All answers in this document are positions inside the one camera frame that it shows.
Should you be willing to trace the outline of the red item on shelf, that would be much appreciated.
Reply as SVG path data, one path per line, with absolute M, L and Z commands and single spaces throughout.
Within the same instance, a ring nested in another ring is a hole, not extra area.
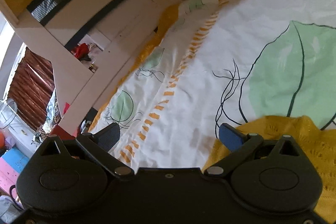
M 89 47 L 86 43 L 75 46 L 71 53 L 79 61 L 91 61 L 91 58 L 88 56 Z

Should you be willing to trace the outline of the white leaf-print duvet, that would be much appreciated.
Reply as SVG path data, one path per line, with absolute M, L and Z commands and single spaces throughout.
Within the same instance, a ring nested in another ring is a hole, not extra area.
M 220 125 L 275 115 L 335 128 L 335 0 L 187 0 L 94 121 L 133 169 L 204 166 Z

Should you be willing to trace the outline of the brown striped curtain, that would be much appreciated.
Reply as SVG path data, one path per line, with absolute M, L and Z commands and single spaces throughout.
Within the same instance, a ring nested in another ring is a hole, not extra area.
M 15 71 L 8 97 L 15 101 L 18 116 L 31 129 L 36 130 L 44 124 L 47 104 L 54 88 L 51 62 L 26 48 Z

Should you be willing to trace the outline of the wooden bed frame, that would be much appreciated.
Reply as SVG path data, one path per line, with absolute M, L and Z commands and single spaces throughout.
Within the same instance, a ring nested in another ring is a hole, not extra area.
M 52 64 L 61 108 L 59 126 L 74 134 L 100 107 L 117 72 L 157 32 L 161 13 L 187 0 L 1 0 L 1 12 L 33 53 Z M 89 47 L 91 61 L 71 50 Z

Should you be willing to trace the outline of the orange bed sheet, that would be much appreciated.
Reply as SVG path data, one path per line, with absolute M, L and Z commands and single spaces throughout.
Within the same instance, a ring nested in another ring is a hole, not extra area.
M 164 9 L 157 23 L 157 32 L 153 35 L 150 35 L 150 38 L 147 39 L 135 50 L 135 53 L 131 56 L 131 58 L 120 69 L 120 71 L 117 72 L 116 76 L 113 77 L 112 83 L 109 85 L 112 86 L 112 89 L 108 94 L 108 98 L 99 108 L 89 128 L 89 131 L 92 131 L 94 129 L 94 127 L 98 123 L 98 120 L 100 119 L 101 113 L 108 106 L 111 98 L 118 91 L 118 88 L 127 80 L 127 78 L 134 71 L 136 71 L 140 67 L 140 65 L 150 56 L 150 54 L 157 48 L 157 46 L 160 45 L 162 39 L 165 37 L 165 34 L 179 17 L 179 6 L 180 3 L 175 3 Z

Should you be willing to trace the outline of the mustard yellow knit sweater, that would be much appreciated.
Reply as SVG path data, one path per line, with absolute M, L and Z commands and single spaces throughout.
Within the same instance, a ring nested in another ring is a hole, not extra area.
M 328 223 L 335 223 L 335 129 L 320 130 L 307 116 L 264 116 L 236 129 L 268 140 L 284 134 L 294 137 L 322 178 L 323 190 L 315 212 Z

